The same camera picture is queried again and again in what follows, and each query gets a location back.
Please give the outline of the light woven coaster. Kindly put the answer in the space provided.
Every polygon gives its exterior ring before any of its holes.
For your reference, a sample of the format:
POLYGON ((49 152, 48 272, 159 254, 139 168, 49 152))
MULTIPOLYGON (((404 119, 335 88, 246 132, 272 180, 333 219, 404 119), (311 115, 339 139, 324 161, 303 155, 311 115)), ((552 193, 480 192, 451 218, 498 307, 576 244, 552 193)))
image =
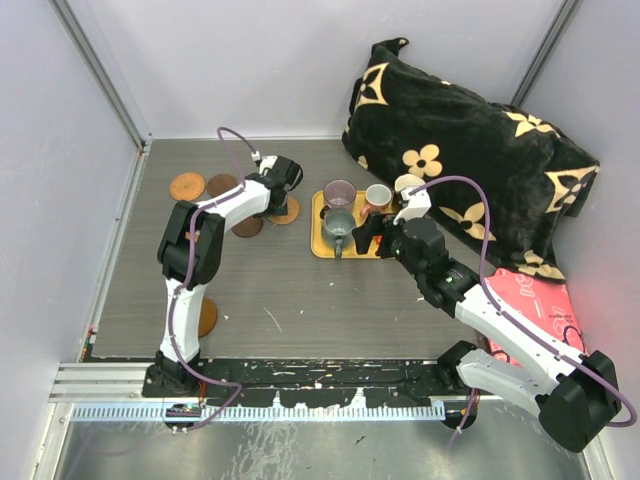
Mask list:
POLYGON ((300 214, 299 202, 292 196, 287 198, 286 213, 282 215, 272 215, 268 220, 275 225, 288 225, 294 222, 300 214))

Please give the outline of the dark brown wooden coaster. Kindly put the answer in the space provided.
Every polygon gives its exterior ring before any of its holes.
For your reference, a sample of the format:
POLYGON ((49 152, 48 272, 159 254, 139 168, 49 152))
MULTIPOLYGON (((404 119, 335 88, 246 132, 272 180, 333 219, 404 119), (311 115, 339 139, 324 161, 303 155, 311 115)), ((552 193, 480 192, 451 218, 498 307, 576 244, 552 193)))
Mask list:
POLYGON ((206 191, 211 198, 218 197, 238 186, 236 178, 230 174, 212 176, 206 184, 206 191))

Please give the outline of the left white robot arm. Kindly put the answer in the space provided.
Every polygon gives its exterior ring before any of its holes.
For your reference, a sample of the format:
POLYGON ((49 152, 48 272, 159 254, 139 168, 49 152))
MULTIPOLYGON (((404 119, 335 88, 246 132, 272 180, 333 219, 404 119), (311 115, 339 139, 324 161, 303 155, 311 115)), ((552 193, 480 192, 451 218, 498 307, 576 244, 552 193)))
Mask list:
POLYGON ((218 272, 225 233, 251 218, 285 211, 288 193, 303 179, 302 167, 283 156, 264 156, 258 170, 210 200, 177 202, 161 239, 157 259, 167 289, 165 331, 143 392, 188 396, 203 374, 199 323, 209 283, 218 272))

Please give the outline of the orange cork coaster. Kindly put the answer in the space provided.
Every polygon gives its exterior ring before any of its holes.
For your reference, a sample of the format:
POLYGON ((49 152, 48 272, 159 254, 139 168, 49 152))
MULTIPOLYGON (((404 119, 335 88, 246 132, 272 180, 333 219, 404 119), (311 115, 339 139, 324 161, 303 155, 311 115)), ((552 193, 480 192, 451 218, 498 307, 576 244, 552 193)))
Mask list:
POLYGON ((195 172, 185 172, 177 175, 169 185, 170 196, 177 201, 193 201, 198 199, 205 190, 205 180, 195 172))

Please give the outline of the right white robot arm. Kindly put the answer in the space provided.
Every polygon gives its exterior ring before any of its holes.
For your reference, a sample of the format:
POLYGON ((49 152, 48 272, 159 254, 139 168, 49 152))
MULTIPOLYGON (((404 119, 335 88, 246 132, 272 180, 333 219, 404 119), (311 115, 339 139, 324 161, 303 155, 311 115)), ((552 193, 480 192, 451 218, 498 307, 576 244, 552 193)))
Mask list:
POLYGON ((377 256, 397 260, 429 304, 496 341, 516 361, 501 362, 460 341, 438 359, 440 385, 452 394, 470 387, 500 396, 536 416, 561 447, 582 452, 621 410, 613 361, 563 343, 499 299, 450 256, 426 215, 429 207, 420 192, 397 214, 369 213, 353 238, 363 254, 378 237, 377 256))

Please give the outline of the grooved wooden coaster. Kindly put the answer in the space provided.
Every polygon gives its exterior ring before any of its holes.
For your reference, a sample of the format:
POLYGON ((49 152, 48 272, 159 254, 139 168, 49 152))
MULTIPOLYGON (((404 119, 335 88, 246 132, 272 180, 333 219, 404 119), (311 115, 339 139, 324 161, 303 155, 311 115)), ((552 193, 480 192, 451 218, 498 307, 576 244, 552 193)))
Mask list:
POLYGON ((207 336, 213 330, 217 323, 217 317, 218 310, 215 302, 209 297, 204 297, 201 304, 201 312, 198 325, 199 338, 207 336))

